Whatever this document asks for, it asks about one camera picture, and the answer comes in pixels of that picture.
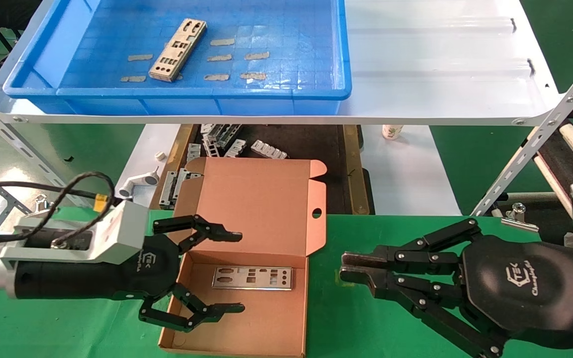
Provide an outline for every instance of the cardboard box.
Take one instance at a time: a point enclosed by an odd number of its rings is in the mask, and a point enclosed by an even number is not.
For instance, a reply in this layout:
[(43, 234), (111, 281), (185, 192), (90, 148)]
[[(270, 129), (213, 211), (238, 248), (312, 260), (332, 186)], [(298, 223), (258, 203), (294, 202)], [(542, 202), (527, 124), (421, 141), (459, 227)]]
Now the cardboard box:
[[(167, 352), (212, 356), (303, 357), (306, 340), (308, 258), (326, 243), (326, 185), (320, 161), (199, 158), (187, 167), (204, 176), (183, 183), (175, 216), (198, 213), (229, 231), (237, 243), (204, 241), (185, 254), (178, 276), (206, 304), (243, 303), (217, 323), (189, 333), (164, 328)], [(174, 242), (191, 232), (169, 234)], [(211, 288), (217, 266), (291, 267), (291, 291)], [(191, 315), (177, 299), (169, 313)]]

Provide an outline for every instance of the box flap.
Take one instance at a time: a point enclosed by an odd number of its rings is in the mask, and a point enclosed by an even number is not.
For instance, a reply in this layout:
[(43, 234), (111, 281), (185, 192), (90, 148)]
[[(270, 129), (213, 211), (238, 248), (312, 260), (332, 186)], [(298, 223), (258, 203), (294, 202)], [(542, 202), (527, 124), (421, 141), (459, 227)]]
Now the box flap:
[(203, 157), (185, 169), (204, 176), (184, 181), (174, 216), (197, 213), (243, 233), (241, 242), (207, 240), (194, 250), (304, 257), (325, 244), (326, 185), (311, 180), (326, 172), (321, 161)]

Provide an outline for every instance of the blue plastic tray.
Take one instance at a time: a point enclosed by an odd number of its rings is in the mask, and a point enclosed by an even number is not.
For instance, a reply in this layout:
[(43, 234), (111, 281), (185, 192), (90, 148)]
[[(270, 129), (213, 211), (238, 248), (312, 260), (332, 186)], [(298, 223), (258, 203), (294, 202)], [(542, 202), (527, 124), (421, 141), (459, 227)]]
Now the blue plastic tray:
[[(183, 78), (151, 79), (185, 18), (204, 20), (207, 32)], [(210, 45), (227, 38), (234, 45)], [(127, 60), (143, 54), (153, 57)], [(225, 54), (232, 61), (207, 61)], [(267, 78), (241, 79), (245, 72)], [(204, 80), (220, 73), (230, 79)], [(344, 0), (55, 0), (4, 91), (54, 114), (336, 115), (350, 73)], [(120, 81), (127, 76), (146, 80)]]

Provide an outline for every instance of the robotic hand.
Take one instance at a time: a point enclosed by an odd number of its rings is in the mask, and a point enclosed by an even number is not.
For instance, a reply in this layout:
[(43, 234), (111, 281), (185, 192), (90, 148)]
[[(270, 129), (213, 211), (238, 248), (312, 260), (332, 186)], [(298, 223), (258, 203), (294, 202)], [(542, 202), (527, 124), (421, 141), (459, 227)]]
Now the robotic hand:
[[(471, 244), (461, 256), (441, 252), (462, 242)], [(466, 219), (401, 247), (346, 252), (342, 264), (343, 281), (398, 302), (472, 357), (500, 357), (510, 339), (573, 349), (571, 248), (506, 242)], [(454, 284), (407, 274), (452, 274)], [(446, 308), (459, 308), (471, 325)]]
[[(123, 201), (64, 245), (55, 247), (55, 238), (84, 223), (53, 220), (26, 240), (0, 243), (0, 289), (17, 299), (142, 299), (139, 320), (184, 332), (245, 310), (240, 303), (207, 305), (176, 282), (182, 254), (206, 239), (238, 242), (242, 234), (194, 215), (157, 220), (153, 236), (145, 236), (147, 218), (147, 208)], [(38, 221), (22, 218), (16, 229), (29, 230)], [(177, 245), (165, 235), (186, 229), (195, 233)], [(179, 317), (152, 308), (169, 293), (193, 315)]]

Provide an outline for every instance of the logo on robotic hand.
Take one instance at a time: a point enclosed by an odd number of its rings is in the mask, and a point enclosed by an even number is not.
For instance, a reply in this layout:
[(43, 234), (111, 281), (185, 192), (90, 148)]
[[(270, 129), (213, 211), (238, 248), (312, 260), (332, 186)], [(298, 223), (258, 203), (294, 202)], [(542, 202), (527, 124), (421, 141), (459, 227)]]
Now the logo on robotic hand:
[(138, 263), (136, 264), (136, 272), (141, 272), (141, 268), (150, 268), (156, 263), (156, 255), (151, 252), (143, 253), (143, 250), (138, 253)]
[(528, 283), (532, 283), (532, 295), (539, 295), (539, 283), (534, 268), (528, 260), (523, 261), (523, 265), (525, 267), (520, 268), (519, 264), (510, 263), (505, 268), (507, 280), (516, 285), (516, 287), (523, 287)]

